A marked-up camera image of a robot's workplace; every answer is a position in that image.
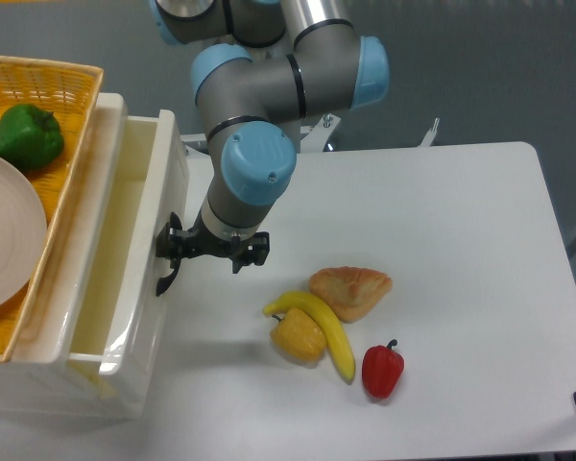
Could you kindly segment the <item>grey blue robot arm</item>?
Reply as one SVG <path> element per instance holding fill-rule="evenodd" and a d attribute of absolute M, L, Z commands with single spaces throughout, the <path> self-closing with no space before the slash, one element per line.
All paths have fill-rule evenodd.
<path fill-rule="evenodd" d="M 162 38 L 210 46 L 190 84 L 214 168 L 194 225 L 171 216 L 156 256 L 178 271 L 186 258 L 227 258 L 234 270 L 262 265 L 260 230 L 287 189 L 298 147 L 288 123 L 383 100 L 390 85 L 379 39 L 359 36 L 341 1 L 154 1 Z"/>

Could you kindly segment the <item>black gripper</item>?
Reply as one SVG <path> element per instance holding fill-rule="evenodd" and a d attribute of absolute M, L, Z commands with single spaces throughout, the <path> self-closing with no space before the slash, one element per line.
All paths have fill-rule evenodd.
<path fill-rule="evenodd" d="M 177 213 L 171 211 L 168 221 L 156 236 L 155 257 L 167 260 L 174 271 L 178 271 L 184 258 L 202 255 L 229 258 L 233 274 L 238 274 L 243 267 L 265 264 L 270 252 L 270 234 L 266 231 L 253 234 L 249 229 L 226 227 L 212 216 L 212 225 L 215 224 L 228 233 L 221 236 L 213 233 L 201 213 L 193 226 L 184 230 Z"/>

